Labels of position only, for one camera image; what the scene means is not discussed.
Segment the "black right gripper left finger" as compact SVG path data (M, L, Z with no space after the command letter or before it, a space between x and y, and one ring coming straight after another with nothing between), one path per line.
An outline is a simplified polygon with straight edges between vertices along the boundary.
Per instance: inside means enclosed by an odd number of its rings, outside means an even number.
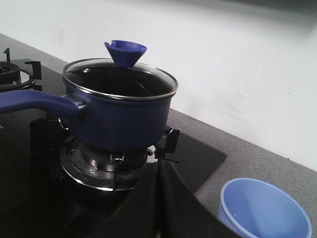
M153 238L156 234L157 164L146 164L135 188L88 238Z

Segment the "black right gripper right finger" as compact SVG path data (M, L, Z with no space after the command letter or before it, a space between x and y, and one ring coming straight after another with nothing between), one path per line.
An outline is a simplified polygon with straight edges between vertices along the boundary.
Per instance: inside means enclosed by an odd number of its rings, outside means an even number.
M162 238L238 238L189 191L172 161L158 162Z

